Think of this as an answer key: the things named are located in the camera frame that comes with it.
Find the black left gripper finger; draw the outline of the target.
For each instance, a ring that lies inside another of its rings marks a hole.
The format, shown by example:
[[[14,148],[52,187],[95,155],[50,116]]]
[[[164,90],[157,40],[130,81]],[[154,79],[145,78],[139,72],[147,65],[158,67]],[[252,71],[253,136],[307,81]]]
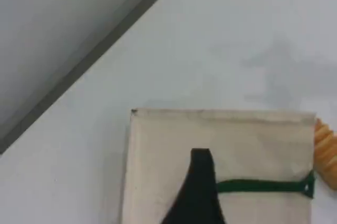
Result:
[[[161,223],[225,223],[209,149],[192,149],[179,192]]]

